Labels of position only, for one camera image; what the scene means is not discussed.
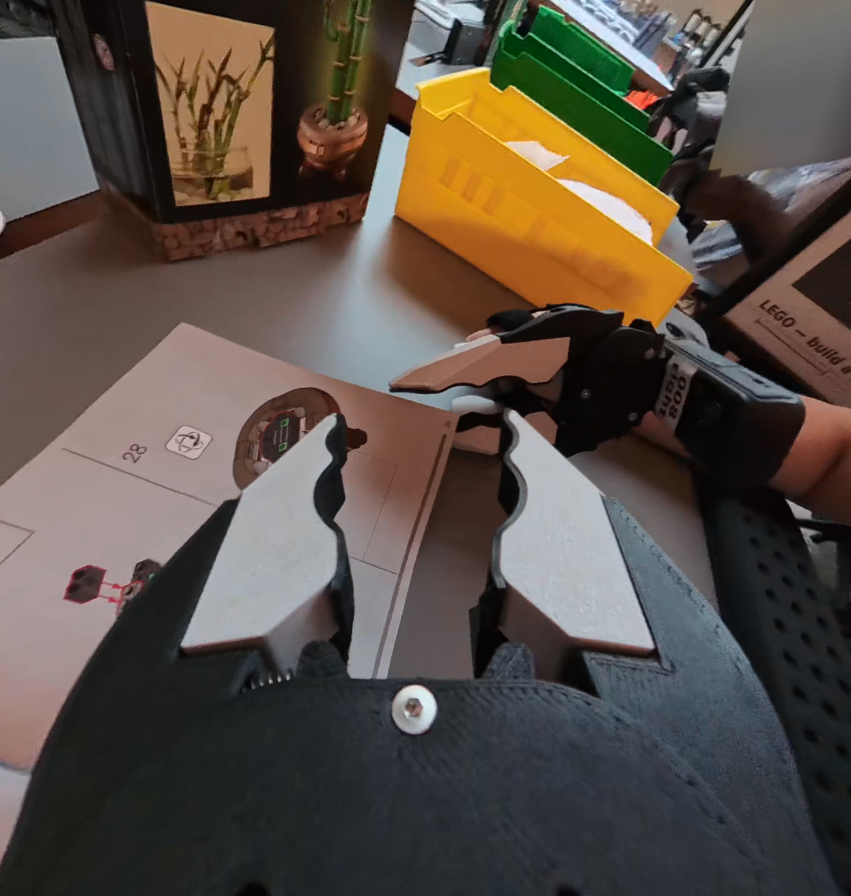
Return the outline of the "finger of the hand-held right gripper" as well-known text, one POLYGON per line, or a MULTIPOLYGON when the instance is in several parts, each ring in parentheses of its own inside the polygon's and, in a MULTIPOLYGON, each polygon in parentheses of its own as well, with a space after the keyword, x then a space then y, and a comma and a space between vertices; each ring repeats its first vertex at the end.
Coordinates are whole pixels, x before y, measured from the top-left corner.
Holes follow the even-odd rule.
POLYGON ((502 378, 541 385, 564 366, 569 349, 568 337, 505 345, 485 340, 464 350, 449 350, 409 369, 392 380, 389 389, 395 393, 439 394, 458 386, 486 386, 502 378))
POLYGON ((493 340, 501 345, 507 344, 506 333, 514 332, 521 329, 522 326, 529 323, 538 312, 534 310, 506 310, 491 315, 485 327, 470 333, 463 342, 454 344, 454 350, 464 350, 472 344, 484 342, 485 340, 493 340))

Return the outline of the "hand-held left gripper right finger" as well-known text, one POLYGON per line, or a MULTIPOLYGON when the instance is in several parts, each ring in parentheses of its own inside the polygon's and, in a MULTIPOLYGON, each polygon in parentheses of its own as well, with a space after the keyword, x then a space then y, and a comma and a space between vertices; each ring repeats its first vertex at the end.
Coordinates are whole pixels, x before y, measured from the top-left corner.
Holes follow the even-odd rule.
POLYGON ((473 672, 523 645, 540 680, 578 678, 576 656, 656 658, 656 642, 603 493, 513 410, 500 421, 502 469, 487 585, 471 611, 473 672))

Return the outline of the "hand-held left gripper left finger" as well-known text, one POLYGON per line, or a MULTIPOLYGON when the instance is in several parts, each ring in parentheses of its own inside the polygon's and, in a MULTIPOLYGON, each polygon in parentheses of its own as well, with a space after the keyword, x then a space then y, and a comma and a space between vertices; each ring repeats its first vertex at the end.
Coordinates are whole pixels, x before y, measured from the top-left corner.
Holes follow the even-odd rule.
POLYGON ((184 653, 254 649, 285 674, 308 644, 322 642, 347 668, 354 586, 336 520, 347 445, 344 417, 330 414, 244 489, 183 635, 184 653))

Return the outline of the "brick set instruction booklet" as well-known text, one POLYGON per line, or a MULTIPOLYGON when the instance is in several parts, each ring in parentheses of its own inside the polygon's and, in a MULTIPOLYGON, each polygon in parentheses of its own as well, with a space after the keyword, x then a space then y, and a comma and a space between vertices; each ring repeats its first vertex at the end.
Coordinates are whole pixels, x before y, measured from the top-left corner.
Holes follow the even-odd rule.
POLYGON ((388 673, 451 415, 182 323, 0 487, 0 764, 34 764, 134 566, 165 563, 332 413, 355 446, 337 515, 355 582, 349 670, 388 673))

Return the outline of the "person's right forearm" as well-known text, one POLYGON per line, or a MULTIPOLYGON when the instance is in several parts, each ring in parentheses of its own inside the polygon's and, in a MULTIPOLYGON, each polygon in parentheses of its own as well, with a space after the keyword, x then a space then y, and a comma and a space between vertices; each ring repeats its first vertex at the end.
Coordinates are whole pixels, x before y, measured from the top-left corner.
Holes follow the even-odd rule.
POLYGON ((804 422, 769 486, 822 517, 851 526, 851 409, 802 398, 804 422))

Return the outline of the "grey desk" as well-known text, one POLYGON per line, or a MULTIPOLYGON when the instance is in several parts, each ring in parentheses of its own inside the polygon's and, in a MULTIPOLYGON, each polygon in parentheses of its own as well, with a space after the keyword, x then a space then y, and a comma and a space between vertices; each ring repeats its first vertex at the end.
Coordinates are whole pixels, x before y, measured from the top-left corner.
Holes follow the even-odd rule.
MULTIPOLYGON (((104 216, 0 261, 0 487, 182 323, 388 394, 489 315, 524 307, 394 217, 407 145, 389 130, 363 220, 318 237, 163 263, 132 225, 104 216)), ((501 469, 450 447, 389 671, 375 678, 472 676, 468 611, 506 516, 501 469)), ((23 791, 31 768, 0 764, 6 788, 23 791)))

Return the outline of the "yellow plastic bin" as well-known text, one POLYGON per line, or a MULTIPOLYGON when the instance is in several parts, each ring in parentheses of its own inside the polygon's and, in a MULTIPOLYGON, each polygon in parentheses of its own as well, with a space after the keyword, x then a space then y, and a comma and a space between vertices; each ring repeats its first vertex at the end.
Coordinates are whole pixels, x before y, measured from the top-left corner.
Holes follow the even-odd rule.
POLYGON ((534 306, 571 300, 658 325, 693 284, 659 248, 677 204, 487 68, 418 84, 395 215, 534 306), (506 148, 536 140, 568 160, 543 172, 506 148), (617 196, 653 244, 557 183, 617 196))

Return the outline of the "white plastic bag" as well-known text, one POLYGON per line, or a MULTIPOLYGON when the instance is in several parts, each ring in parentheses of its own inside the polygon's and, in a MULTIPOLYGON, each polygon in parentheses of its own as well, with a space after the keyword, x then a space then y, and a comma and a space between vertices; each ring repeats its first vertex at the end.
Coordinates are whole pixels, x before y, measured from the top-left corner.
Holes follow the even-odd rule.
POLYGON ((551 171, 568 160, 568 156, 544 147, 536 140, 507 141, 504 146, 543 172, 551 171))
POLYGON ((622 229, 647 244, 653 244, 653 230, 650 222, 630 204, 621 198, 586 183, 558 178, 557 183, 570 193, 580 197, 585 203, 599 210, 622 229))

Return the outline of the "black perforated chair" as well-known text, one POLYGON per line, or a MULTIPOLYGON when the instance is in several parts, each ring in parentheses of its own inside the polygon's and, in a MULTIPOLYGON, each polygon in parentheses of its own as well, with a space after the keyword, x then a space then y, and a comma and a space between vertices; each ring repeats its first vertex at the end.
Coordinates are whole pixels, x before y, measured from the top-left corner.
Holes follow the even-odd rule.
POLYGON ((851 657, 786 500, 696 478, 718 608, 786 732, 830 868, 851 894, 851 657))

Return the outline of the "black framed printed sign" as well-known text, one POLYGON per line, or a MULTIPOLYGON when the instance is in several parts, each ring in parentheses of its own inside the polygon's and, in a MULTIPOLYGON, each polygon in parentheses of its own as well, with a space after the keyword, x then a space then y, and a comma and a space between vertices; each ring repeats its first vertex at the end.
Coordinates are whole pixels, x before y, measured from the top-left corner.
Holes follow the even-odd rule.
POLYGON ((790 204, 801 217, 787 245, 721 297, 715 323, 744 360, 851 408, 851 174, 835 183, 790 204))

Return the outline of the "green plastic bin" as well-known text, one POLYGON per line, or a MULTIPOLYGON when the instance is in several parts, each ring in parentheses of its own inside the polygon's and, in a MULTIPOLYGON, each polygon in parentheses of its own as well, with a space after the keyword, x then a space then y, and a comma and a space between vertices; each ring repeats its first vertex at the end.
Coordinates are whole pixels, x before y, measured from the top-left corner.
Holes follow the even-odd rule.
POLYGON ((647 112, 628 100, 633 73, 580 25, 540 6, 500 28, 490 81, 521 91, 657 186, 673 153, 650 135, 647 112))

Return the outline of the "black bamboo picture box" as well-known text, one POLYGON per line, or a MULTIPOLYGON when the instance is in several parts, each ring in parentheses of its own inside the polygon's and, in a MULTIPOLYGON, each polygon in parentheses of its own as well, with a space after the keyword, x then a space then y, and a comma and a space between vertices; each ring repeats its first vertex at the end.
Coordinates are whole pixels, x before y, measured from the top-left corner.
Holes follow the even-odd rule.
POLYGON ((364 218, 412 1, 55 1, 101 189, 169 262, 364 218))

